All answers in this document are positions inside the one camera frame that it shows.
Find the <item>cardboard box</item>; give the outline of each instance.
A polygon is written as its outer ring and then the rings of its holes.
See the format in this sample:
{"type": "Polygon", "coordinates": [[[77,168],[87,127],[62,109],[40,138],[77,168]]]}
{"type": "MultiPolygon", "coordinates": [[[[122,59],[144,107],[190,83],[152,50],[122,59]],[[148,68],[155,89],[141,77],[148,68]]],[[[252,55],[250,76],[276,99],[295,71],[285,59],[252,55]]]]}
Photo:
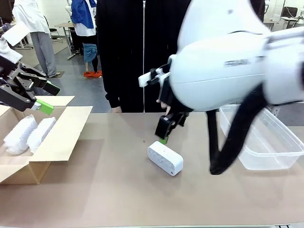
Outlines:
{"type": "Polygon", "coordinates": [[[0,183],[39,184],[51,162],[68,161],[80,133],[91,113],[89,107],[67,107],[73,96],[37,96],[54,106],[51,115],[27,109],[20,112],[0,105],[0,183]],[[56,117],[56,124],[35,154],[28,149],[19,156],[6,152],[3,139],[25,116],[33,114],[37,123],[43,118],[56,117]]]}

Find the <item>zipper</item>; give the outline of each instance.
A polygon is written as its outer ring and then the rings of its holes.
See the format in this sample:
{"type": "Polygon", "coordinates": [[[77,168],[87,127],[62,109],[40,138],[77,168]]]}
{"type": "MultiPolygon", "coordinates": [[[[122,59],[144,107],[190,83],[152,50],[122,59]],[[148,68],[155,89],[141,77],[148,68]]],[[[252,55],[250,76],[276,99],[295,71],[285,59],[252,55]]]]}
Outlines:
{"type": "MultiPolygon", "coordinates": [[[[143,49],[142,49],[142,74],[144,74],[144,24],[145,24],[145,9],[146,9],[146,0],[142,0],[142,9],[143,9],[143,49]]],[[[145,104],[144,104],[144,88],[143,88],[143,112],[145,113],[145,104]]]]}

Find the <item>gray pants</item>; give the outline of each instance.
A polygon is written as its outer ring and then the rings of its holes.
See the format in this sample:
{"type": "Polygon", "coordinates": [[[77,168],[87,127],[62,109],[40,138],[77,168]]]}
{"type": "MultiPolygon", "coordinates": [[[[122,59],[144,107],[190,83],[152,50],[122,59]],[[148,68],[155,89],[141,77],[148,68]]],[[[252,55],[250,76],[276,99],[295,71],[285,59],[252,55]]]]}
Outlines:
{"type": "Polygon", "coordinates": [[[30,37],[32,38],[33,46],[43,72],[48,77],[55,76],[57,69],[52,40],[49,34],[45,32],[31,32],[30,37]]]}

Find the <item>bubble wrap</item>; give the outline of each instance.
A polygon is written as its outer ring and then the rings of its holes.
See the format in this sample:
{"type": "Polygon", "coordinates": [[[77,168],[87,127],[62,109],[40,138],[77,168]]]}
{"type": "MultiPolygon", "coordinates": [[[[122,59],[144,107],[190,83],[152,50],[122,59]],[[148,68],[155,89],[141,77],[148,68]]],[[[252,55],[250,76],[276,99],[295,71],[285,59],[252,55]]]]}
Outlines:
{"type": "Polygon", "coordinates": [[[7,152],[13,155],[22,154],[27,150],[27,140],[37,123],[33,115],[23,118],[4,139],[7,152]]]}
{"type": "Polygon", "coordinates": [[[56,118],[43,119],[38,127],[30,134],[27,145],[32,153],[35,153],[45,137],[56,123],[56,118]]]}

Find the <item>white power strip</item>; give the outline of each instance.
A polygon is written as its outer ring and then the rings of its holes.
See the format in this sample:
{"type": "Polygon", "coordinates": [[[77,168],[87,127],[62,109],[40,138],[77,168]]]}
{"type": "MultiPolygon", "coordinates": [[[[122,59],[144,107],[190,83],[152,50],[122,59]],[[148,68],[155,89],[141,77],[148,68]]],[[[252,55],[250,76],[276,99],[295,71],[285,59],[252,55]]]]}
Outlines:
{"type": "Polygon", "coordinates": [[[171,176],[178,174],[183,167],[183,158],[167,146],[156,141],[148,148],[149,159],[171,176]]]}

